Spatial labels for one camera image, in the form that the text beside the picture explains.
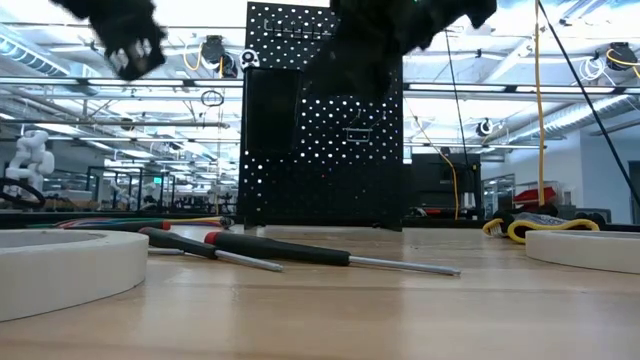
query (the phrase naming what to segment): black cable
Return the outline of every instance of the black cable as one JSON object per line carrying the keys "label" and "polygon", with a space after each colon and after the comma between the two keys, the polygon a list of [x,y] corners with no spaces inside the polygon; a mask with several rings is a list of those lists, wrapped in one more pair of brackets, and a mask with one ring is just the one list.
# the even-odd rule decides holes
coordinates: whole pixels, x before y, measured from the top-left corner
{"label": "black cable", "polygon": [[589,105],[589,108],[593,113],[593,117],[596,119],[596,122],[598,123],[598,127],[600,128],[602,135],[604,136],[605,140],[607,140],[607,145],[609,145],[609,150],[611,150],[611,154],[615,158],[616,163],[618,164],[618,168],[620,169],[620,172],[622,173],[622,176],[624,177],[624,180],[627,183],[627,186],[629,186],[629,190],[631,190],[631,195],[633,196],[633,199],[636,201],[636,204],[640,206],[640,196],[638,196],[638,192],[633,186],[633,183],[631,182],[631,178],[629,177],[629,174],[627,174],[627,171],[625,170],[624,165],[622,164],[622,160],[620,160],[620,156],[618,156],[618,152],[616,151],[616,148],[613,145],[613,141],[611,141],[611,137],[609,137],[609,133],[607,132],[607,129],[602,124],[602,120],[600,119],[598,112],[593,106],[593,103],[589,98],[589,94],[587,94],[587,90],[584,88],[584,85],[582,85],[582,81],[580,81],[580,77],[578,76],[576,69],[573,67],[573,64],[569,59],[569,55],[567,54],[567,51],[564,49],[564,46],[560,41],[560,37],[558,37],[556,30],[553,28],[553,25],[551,25],[551,21],[549,21],[549,16],[547,15],[547,11],[544,9],[544,6],[542,6],[542,1],[538,0],[538,4],[540,5],[540,11],[542,11],[544,18],[547,20],[549,30],[551,30],[553,37],[555,38],[556,42],[558,43],[558,46],[560,47],[560,51],[562,51],[562,56],[564,56],[565,60],[567,60],[567,65],[569,65],[569,69],[571,69],[571,73],[573,74],[573,77],[575,77],[578,83],[578,86],[580,86],[580,90],[582,90],[582,95],[584,95],[584,99],[587,101],[587,104]]}
{"label": "black cable", "polygon": [[215,90],[207,90],[200,95],[200,102],[206,107],[221,106],[224,104],[224,95]]}
{"label": "black cable", "polygon": [[[24,191],[27,191],[33,195],[37,202],[24,200],[19,196],[9,195],[4,192],[5,186],[17,186]],[[11,178],[0,178],[0,199],[8,201],[14,205],[21,206],[29,209],[41,209],[46,204],[47,200],[44,198],[44,195],[40,191],[38,191],[33,186],[23,183],[22,181],[11,179]]]}
{"label": "black cable", "polygon": [[453,59],[451,58],[451,47],[449,46],[449,33],[447,29],[444,30],[445,38],[447,39],[447,54],[449,54],[449,69],[451,70],[451,82],[453,83],[453,93],[456,96],[456,107],[458,108],[458,121],[460,123],[460,133],[462,135],[462,149],[464,151],[464,163],[469,169],[469,158],[467,156],[467,142],[464,139],[464,127],[462,126],[462,113],[460,112],[460,99],[458,99],[458,87],[456,85],[456,76],[453,71]]}

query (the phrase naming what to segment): white tape roll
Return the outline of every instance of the white tape roll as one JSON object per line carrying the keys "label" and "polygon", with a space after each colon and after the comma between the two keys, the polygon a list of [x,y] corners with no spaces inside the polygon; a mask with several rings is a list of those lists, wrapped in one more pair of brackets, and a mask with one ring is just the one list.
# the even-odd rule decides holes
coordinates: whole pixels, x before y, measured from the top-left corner
{"label": "white tape roll", "polygon": [[147,248],[136,233],[0,231],[0,321],[129,290],[144,280]]}
{"label": "white tape roll", "polygon": [[640,234],[528,231],[527,256],[563,265],[640,274]]}

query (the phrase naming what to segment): black screwdriver handle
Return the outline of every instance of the black screwdriver handle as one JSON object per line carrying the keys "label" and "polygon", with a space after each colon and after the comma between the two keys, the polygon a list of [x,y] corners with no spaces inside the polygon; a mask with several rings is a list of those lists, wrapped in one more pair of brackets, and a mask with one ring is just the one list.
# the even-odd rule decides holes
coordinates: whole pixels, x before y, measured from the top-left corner
{"label": "black screwdriver handle", "polygon": [[149,237],[149,245],[164,249],[178,249],[186,253],[217,259],[216,247],[199,241],[187,239],[178,234],[154,228],[142,228],[139,231]]}
{"label": "black screwdriver handle", "polygon": [[162,230],[171,229],[171,223],[168,221],[128,221],[119,224],[102,224],[102,225],[87,225],[87,226],[74,226],[65,228],[66,230],[111,230],[111,231],[125,231],[125,232],[139,232],[142,228],[155,228]]}
{"label": "black screwdriver handle", "polygon": [[258,259],[286,259],[324,265],[348,266],[351,256],[347,251],[290,244],[225,231],[207,234],[205,243],[215,245],[220,250]]}

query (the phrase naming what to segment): white robot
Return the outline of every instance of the white robot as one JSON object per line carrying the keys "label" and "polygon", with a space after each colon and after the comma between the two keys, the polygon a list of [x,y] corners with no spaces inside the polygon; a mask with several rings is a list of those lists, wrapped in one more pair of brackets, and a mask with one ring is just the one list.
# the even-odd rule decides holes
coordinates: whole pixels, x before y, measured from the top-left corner
{"label": "white robot", "polygon": [[[13,180],[28,179],[29,185],[42,192],[44,175],[51,174],[55,168],[55,157],[51,152],[46,151],[47,140],[49,140],[49,134],[46,131],[25,132],[18,139],[16,155],[5,170],[5,177]],[[9,186],[6,193],[17,196],[20,194],[20,189],[17,186]]]}

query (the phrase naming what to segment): wooden table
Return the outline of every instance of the wooden table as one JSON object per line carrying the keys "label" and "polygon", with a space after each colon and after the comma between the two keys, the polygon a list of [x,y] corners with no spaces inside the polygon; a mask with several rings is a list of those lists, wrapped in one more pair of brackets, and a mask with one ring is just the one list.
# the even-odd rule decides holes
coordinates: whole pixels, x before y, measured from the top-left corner
{"label": "wooden table", "polygon": [[[206,230],[178,229],[197,238]],[[0,323],[0,359],[640,358],[640,276],[528,259],[521,245],[479,230],[258,234],[463,274],[290,262],[272,273],[152,256],[135,289]]]}

